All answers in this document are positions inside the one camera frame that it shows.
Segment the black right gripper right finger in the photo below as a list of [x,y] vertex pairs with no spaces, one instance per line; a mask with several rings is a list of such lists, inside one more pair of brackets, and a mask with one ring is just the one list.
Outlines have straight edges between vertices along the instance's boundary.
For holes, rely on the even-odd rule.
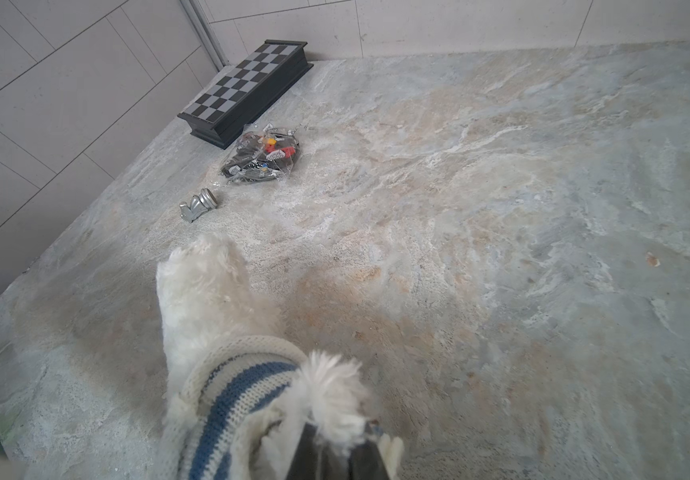
[[355,447],[349,458],[349,480],[389,480],[388,470],[376,443]]

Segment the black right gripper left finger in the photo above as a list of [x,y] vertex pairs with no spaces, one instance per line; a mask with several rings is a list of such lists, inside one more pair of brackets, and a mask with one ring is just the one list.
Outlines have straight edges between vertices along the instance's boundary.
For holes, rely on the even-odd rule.
[[291,461],[286,480],[325,480],[328,475],[327,447],[317,428],[306,423]]

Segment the blue white striped shirt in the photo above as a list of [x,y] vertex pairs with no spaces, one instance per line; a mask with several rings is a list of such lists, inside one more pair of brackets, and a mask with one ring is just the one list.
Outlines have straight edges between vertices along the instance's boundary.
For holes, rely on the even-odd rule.
[[217,342],[169,402],[152,477],[249,479],[252,454],[282,417],[273,402],[305,359],[279,337]]

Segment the white teddy bear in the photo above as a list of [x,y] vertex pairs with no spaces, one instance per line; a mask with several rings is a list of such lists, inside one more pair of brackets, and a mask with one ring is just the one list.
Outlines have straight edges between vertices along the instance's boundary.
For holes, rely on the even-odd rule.
[[[168,369],[166,413],[217,342],[253,335],[285,339],[277,313],[252,290],[246,261],[226,237],[205,234],[174,250],[159,263],[156,286]],[[306,423],[327,447],[326,479],[348,479],[351,452],[363,443],[378,445],[390,479],[397,478],[404,443],[383,432],[373,416],[360,363],[325,351],[303,353],[291,384],[273,402],[282,417],[252,454],[249,479],[286,479]]]

